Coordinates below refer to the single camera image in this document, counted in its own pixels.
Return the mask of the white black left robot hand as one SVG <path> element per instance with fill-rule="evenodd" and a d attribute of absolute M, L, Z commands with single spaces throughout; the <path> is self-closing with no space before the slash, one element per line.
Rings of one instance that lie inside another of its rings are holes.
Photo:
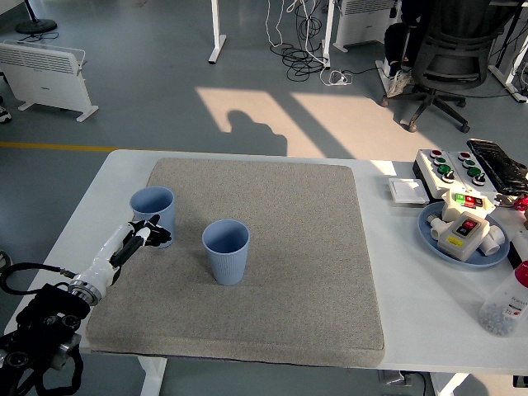
<path fill-rule="evenodd" d="M 160 247 L 172 240 L 172 233 L 160 224 L 160 215 L 147 220 L 130 221 L 122 224 L 106 241 L 92 260 L 90 267 L 76 275 L 70 282 L 70 289 L 84 289 L 100 299 L 117 277 L 120 268 L 145 246 Z"/>

